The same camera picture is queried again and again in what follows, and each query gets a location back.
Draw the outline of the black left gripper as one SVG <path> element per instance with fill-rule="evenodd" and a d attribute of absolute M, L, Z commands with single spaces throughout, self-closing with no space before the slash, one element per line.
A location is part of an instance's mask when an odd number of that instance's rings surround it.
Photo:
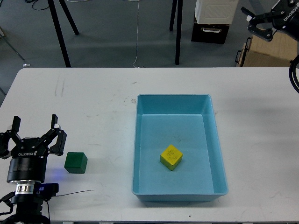
<path fill-rule="evenodd" d="M 11 129 L 0 133 L 0 157 L 12 157 L 9 165 L 7 182 L 35 181 L 43 183 L 48 154 L 62 156 L 67 134 L 61 129 L 58 116 L 53 114 L 50 130 L 41 138 L 24 138 L 18 135 L 21 118 L 14 116 Z M 9 151 L 9 141 L 13 140 L 14 148 Z"/>

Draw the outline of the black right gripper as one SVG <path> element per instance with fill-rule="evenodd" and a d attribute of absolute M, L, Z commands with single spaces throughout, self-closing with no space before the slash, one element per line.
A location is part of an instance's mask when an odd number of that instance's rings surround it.
<path fill-rule="evenodd" d="M 255 15 L 245 7 L 241 11 L 247 16 L 248 31 L 265 41 L 272 41 L 272 28 L 261 29 L 258 24 L 272 22 L 276 30 L 280 30 L 289 35 L 294 40 L 299 40 L 299 1 L 279 0 L 271 9 L 271 12 Z"/>

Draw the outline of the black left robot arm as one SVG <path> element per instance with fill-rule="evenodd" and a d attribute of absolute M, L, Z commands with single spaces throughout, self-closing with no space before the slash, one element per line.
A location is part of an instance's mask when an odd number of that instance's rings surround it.
<path fill-rule="evenodd" d="M 42 215 L 43 203 L 56 195 L 59 185 L 44 182 L 47 157 L 63 155 L 67 137 L 57 122 L 53 114 L 46 134 L 22 139 L 18 135 L 21 118 L 14 116 L 11 128 L 0 134 L 0 157 L 11 158 L 7 182 L 16 184 L 14 192 L 1 198 L 10 208 L 3 223 L 50 223 L 50 217 Z"/>

